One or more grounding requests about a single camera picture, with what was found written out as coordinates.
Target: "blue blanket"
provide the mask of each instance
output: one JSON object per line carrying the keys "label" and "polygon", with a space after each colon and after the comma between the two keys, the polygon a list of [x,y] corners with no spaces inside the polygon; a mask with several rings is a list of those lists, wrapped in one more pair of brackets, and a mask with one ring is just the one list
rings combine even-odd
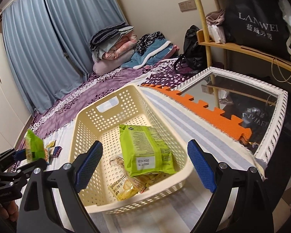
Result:
{"label": "blue blanket", "polygon": [[[135,52],[135,54],[132,56],[131,60],[124,63],[121,65],[121,68],[135,68],[138,69],[139,65],[141,65],[144,61],[145,58],[147,57],[148,54],[151,52],[161,48],[168,40],[163,38],[163,39],[156,39],[152,45],[150,45],[145,53],[143,55],[140,55],[138,52]],[[157,62],[161,61],[171,50],[172,50],[173,44],[169,42],[169,45],[164,48],[162,51],[158,52],[154,56],[150,57],[145,64],[153,66]]]}

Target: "black shopping bag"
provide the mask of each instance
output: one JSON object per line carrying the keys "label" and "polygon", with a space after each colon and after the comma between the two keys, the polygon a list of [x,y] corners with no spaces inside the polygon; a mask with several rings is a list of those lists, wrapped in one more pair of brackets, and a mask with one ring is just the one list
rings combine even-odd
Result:
{"label": "black shopping bag", "polygon": [[238,45],[290,60],[289,32],[278,0],[227,0],[224,30]]}

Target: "purple floral bedsheet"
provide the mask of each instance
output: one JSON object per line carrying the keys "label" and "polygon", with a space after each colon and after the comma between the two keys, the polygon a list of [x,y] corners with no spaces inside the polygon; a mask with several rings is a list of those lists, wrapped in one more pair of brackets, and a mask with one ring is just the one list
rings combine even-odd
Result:
{"label": "purple floral bedsheet", "polygon": [[63,99],[56,101],[46,113],[36,115],[30,125],[30,129],[38,137],[45,139],[49,134],[71,122],[81,109],[133,81],[142,74],[154,70],[156,72],[152,73],[144,83],[174,88],[187,80],[189,76],[176,74],[173,70],[173,63],[174,60],[166,60],[159,62],[155,66],[144,66],[138,70],[116,69],[98,78],[95,75],[91,76],[79,88],[66,95]]}

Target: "pink cloth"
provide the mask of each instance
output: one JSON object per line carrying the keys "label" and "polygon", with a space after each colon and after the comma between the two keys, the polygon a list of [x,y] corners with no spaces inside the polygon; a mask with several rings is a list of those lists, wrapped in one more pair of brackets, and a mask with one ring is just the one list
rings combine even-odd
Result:
{"label": "pink cloth", "polygon": [[122,36],[121,39],[110,49],[110,51],[103,54],[102,58],[106,60],[114,60],[128,50],[134,48],[136,44],[137,35],[134,33],[134,31],[131,31]]}
{"label": "pink cloth", "polygon": [[167,55],[162,60],[170,59],[172,57],[172,55],[174,55],[175,52],[178,51],[178,50],[179,50],[178,46],[173,46],[172,49],[170,50],[170,52],[167,53]]}
{"label": "pink cloth", "polygon": [[134,52],[135,52],[134,49],[130,49],[115,60],[102,59],[99,62],[95,61],[93,71],[95,74],[99,76],[103,76],[104,74],[110,73],[114,69],[117,69],[124,63],[128,62],[132,58]]}

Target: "pink blanket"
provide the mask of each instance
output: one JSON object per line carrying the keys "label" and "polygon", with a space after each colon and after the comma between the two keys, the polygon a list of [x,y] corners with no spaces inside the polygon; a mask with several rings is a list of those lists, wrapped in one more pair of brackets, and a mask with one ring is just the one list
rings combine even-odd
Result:
{"label": "pink blanket", "polygon": [[128,50],[134,48],[136,43],[137,35],[134,33],[134,31],[131,31],[121,37],[121,39],[110,49],[110,51],[103,54],[102,58],[106,60],[114,60]]}

